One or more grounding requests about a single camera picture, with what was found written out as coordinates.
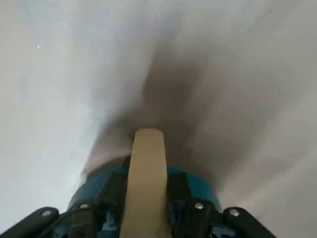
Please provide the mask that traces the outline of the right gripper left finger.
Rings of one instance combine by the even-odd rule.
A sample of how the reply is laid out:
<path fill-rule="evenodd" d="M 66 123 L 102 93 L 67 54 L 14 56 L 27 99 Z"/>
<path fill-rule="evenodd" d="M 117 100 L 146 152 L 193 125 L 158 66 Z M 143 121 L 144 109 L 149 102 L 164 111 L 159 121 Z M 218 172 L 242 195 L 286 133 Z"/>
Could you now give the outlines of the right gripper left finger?
<path fill-rule="evenodd" d="M 119 237 L 127 170 L 111 170 L 88 178 L 72 196 L 64 213 L 40 208 L 4 233 L 2 238 Z"/>

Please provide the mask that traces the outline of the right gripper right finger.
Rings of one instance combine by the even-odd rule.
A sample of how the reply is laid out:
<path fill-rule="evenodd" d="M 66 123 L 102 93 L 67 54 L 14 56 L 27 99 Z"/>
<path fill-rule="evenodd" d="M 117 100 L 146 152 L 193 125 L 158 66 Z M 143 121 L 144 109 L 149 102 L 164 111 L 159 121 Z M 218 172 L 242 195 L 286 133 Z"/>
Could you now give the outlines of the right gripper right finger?
<path fill-rule="evenodd" d="M 210 186 L 185 171 L 169 171 L 168 218 L 174 238 L 273 238 L 275 235 L 247 210 L 221 208 Z"/>

